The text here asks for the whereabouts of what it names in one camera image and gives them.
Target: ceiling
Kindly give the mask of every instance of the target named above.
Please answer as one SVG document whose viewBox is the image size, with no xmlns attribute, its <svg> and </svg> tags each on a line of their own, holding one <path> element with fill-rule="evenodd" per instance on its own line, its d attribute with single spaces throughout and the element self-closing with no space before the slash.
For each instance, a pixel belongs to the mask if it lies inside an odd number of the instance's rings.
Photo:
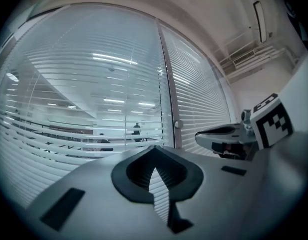
<svg viewBox="0 0 308 240">
<path fill-rule="evenodd" d="M 23 0 L 13 17 L 28 8 L 32 8 L 29 16 L 34 16 L 71 3 L 126 6 L 157 17 L 181 32 L 223 75 L 229 75 L 237 70 L 232 60 L 261 44 L 253 7 L 256 1 L 263 7 L 268 43 L 276 45 L 273 52 L 283 48 L 296 61 L 304 53 L 304 45 L 288 20 L 283 0 Z"/>
</svg>

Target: fluorescent light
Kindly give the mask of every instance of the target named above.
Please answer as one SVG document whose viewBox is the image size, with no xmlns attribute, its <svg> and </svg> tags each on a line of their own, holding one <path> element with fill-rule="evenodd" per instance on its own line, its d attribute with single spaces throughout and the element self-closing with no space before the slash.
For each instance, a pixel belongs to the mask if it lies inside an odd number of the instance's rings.
<svg viewBox="0 0 308 240">
<path fill-rule="evenodd" d="M 18 82 L 18 78 L 14 76 L 13 74 L 6 73 L 6 75 L 8 76 L 9 79 L 13 80 L 14 82 Z"/>
<path fill-rule="evenodd" d="M 148 80 L 145 80 L 145 79 L 142 79 L 142 78 L 136 78 L 136 79 L 148 82 Z"/>
<path fill-rule="evenodd" d="M 114 129 L 114 128 L 99 128 L 99 127 L 85 127 L 85 129 L 101 129 L 101 130 L 112 130 L 112 131 L 127 131 L 126 129 Z"/>
<path fill-rule="evenodd" d="M 124 93 L 123 91 L 120 92 L 120 91 L 118 91 L 118 90 L 116 90 L 116 91 L 115 91 L 115 90 L 110 90 L 110 92 L 116 92 L 116 93 L 121 93 L 121 94 Z"/>
<path fill-rule="evenodd" d="M 123 100 L 115 100 L 115 99 L 107 99 L 107 98 L 105 98 L 104 99 L 104 101 L 106 101 L 106 102 L 121 102 L 121 103 L 124 103 L 125 101 L 123 101 Z"/>
<path fill-rule="evenodd" d="M 148 103 L 138 103 L 139 105 L 145 105 L 145 106 L 154 106 L 155 104 L 148 104 Z"/>
<path fill-rule="evenodd" d="M 115 78 L 115 77 L 110 77 L 110 76 L 107 76 L 106 78 L 125 81 L 125 79 L 120 79 L 120 78 Z"/>
<path fill-rule="evenodd" d="M 119 84 L 114 84 L 114 83 L 111 83 L 112 86 L 120 86 L 120 87 L 124 87 L 123 85 L 119 85 Z"/>
<path fill-rule="evenodd" d="M 115 67 L 113 67 L 113 69 L 116 69 L 116 70 L 122 70 L 122 71 L 128 71 L 127 69 L 124 69 L 124 68 L 121 68 L 121 69 L 120 69 L 119 67 L 116 67 L 116 68 L 115 68 Z"/>
<path fill-rule="evenodd" d="M 254 9 L 256 12 L 258 27 L 259 27 L 259 36 L 260 36 L 260 42 L 265 42 L 266 37 L 266 24 L 265 24 L 265 17 L 263 12 L 263 7 L 261 2 L 256 1 L 254 2 Z"/>
<path fill-rule="evenodd" d="M 108 121 L 123 121 L 122 119 L 104 119 L 104 118 L 102 118 L 102 120 L 108 120 Z"/>
<path fill-rule="evenodd" d="M 96 58 L 96 57 L 93 57 L 93 59 L 94 59 L 94 60 L 107 61 L 107 62 L 123 63 L 123 62 L 114 61 L 114 60 L 112 60 L 112 59 L 106 59 L 106 58 Z"/>
<path fill-rule="evenodd" d="M 123 58 L 118 58 L 118 57 L 113 57 L 113 56 L 108 56 L 108 55 L 103 55 L 103 54 L 93 53 L 93 56 L 100 56 L 100 57 L 105 57 L 105 58 L 111 58 L 111 59 L 116 59 L 116 60 L 119 60 L 119 61 L 121 60 L 122 62 L 128 62 L 128 63 L 132 63 L 132 64 L 135 64 L 135 65 L 138 64 L 137 62 L 133 62 L 131 60 L 127 60 L 127 59 L 125 60 Z"/>
</svg>

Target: white surface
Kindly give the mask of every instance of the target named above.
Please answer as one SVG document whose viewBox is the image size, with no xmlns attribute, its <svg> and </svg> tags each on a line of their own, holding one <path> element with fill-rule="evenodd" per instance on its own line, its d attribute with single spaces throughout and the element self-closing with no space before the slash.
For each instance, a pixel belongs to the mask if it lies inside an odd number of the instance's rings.
<svg viewBox="0 0 308 240">
<path fill-rule="evenodd" d="M 295 131 L 308 132 L 308 55 L 279 93 Z"/>
<path fill-rule="evenodd" d="M 154 210 L 167 224 L 169 215 L 169 191 L 156 168 L 150 178 L 148 191 L 154 195 Z"/>
<path fill-rule="evenodd" d="M 262 70 L 244 77 L 231 84 L 240 113 L 252 109 L 273 93 L 279 93 L 292 75 L 281 60 L 273 60 L 263 66 Z"/>
</svg>

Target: air vent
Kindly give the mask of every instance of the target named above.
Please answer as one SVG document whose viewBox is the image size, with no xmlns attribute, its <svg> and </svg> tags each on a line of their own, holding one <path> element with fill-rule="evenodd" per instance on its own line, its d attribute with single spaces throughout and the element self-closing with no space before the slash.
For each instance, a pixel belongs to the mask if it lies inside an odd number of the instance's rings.
<svg viewBox="0 0 308 240">
<path fill-rule="evenodd" d="M 248 53 L 236 58 L 233 60 L 233 63 L 235 64 L 235 66 L 239 65 L 240 63 L 245 62 L 246 60 L 252 58 L 255 56 L 255 52 L 253 50 L 249 51 Z"/>
</svg>

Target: window blind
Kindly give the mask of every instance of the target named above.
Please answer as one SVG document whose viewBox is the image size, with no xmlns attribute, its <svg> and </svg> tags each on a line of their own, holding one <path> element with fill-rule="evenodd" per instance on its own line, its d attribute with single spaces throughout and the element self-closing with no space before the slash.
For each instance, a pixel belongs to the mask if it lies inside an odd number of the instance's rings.
<svg viewBox="0 0 308 240">
<path fill-rule="evenodd" d="M 11 198 L 26 207 L 79 165 L 149 145 L 173 146 L 155 19 L 77 4 L 20 38 L 0 69 L 0 175 Z"/>
<path fill-rule="evenodd" d="M 180 35 L 162 25 L 176 86 L 182 148 L 186 151 L 213 155 L 199 146 L 195 133 L 230 124 L 226 99 L 219 81 L 206 57 Z"/>
</svg>

